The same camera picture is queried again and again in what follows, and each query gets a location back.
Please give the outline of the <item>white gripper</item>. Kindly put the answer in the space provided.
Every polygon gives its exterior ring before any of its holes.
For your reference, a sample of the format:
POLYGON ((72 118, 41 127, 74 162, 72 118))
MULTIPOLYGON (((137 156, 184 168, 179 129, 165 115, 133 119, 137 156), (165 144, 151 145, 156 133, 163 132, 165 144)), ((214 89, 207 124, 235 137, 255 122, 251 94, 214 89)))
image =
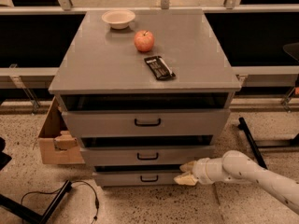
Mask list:
POLYGON ((209 185, 222 181, 224 178, 221 158, 204 158, 198 161, 189 161, 180 165, 179 169, 184 174, 178 175, 174 178, 174 181, 178 185, 195 186, 197 184, 197 180, 200 184, 209 185))

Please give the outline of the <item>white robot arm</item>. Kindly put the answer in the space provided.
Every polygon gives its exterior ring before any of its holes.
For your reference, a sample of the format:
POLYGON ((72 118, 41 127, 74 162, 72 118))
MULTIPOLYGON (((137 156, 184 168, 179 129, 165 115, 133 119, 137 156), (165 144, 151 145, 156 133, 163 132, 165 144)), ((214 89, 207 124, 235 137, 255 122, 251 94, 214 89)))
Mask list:
POLYGON ((253 183, 299 214, 299 183, 263 168, 244 153, 227 151, 221 158, 203 158, 179 167, 178 185, 211 185, 215 182, 253 183))

